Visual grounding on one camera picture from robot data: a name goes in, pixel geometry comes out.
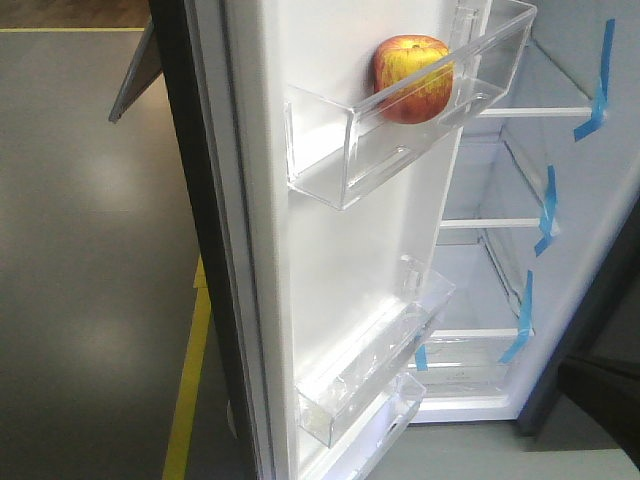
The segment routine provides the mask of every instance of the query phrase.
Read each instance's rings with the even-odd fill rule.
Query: plastic bin
[[[286,94],[290,188],[345,209],[502,98],[536,9],[515,0],[493,0],[485,34],[475,38],[486,20],[477,4],[459,2],[449,32],[449,55],[376,94],[371,95],[371,85],[364,85],[362,97],[353,102],[292,85]],[[393,8],[402,9],[403,2],[394,2]],[[407,9],[406,14],[417,12]],[[453,91],[440,114],[417,125],[385,117],[402,98],[429,88],[452,69]],[[355,82],[362,82],[355,77]]]
[[[404,369],[453,289],[441,275],[430,274],[419,301],[389,305],[333,365],[298,382],[299,425],[323,445],[333,446]]]
[[[425,387],[410,374],[397,375],[369,405],[337,458],[332,450],[303,469],[307,480],[356,480],[365,478],[415,416]]]

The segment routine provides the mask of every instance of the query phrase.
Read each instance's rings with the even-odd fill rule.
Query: refrigerator shelf
[[[440,228],[537,228],[543,185],[504,140],[463,136]]]
[[[472,233],[479,236],[476,244],[436,247],[433,266],[446,273],[456,291],[442,325],[424,342],[427,370],[418,371],[415,362],[409,363],[409,371],[427,385],[428,398],[487,391],[499,395],[509,369],[518,362],[518,354],[506,363],[500,360],[518,336],[523,270],[533,256],[517,261],[516,252],[496,246],[499,240],[487,238],[487,231]]]
[[[448,302],[454,286],[430,272],[420,301],[389,302],[377,321],[324,371],[296,385],[298,422],[326,447],[332,447],[385,385],[407,364],[431,332],[432,320]]]
[[[479,118],[588,118],[592,101],[534,40],[525,46],[508,95]]]
[[[369,405],[352,430],[303,468],[307,480],[366,478],[409,425],[420,408],[425,387],[409,373],[398,374]]]
[[[285,112],[290,188],[344,210],[502,98],[536,9],[516,0],[494,0],[485,29],[486,12],[478,4],[458,2],[448,32],[449,55],[378,93],[371,95],[370,79],[358,75],[359,95],[345,99],[291,85]],[[395,34],[407,33],[401,28]],[[367,48],[360,59],[370,58]],[[408,95],[434,88],[452,70],[449,102],[434,118],[415,125],[387,118]]]

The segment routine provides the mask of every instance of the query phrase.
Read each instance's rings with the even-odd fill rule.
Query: white refrigerator wall
[[[542,0],[533,37],[579,85],[594,91],[604,25],[616,19],[609,109],[604,126],[575,142],[584,119],[509,119],[506,130],[542,173],[556,170],[560,234],[535,262],[535,338],[510,375],[514,412],[527,400],[557,341],[586,292],[600,262],[636,199],[640,185],[640,4]],[[517,88],[518,104],[535,102],[534,90]]]

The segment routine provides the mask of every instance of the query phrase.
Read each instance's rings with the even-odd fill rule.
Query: open refrigerator door
[[[508,92],[536,9],[186,4],[257,476],[362,478],[422,408],[406,366],[454,291],[432,259],[461,127]],[[162,50],[161,22],[158,32]],[[412,33],[449,55],[374,93],[376,46]],[[439,114],[389,119],[443,74],[453,88]],[[185,170],[191,160],[183,153]]]

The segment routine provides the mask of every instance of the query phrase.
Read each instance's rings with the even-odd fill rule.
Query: concrete floor
[[[158,479],[197,243],[162,80],[107,123],[139,33],[0,34],[0,478]],[[212,332],[186,478],[242,478]],[[511,424],[410,428],[370,478],[638,478]]]

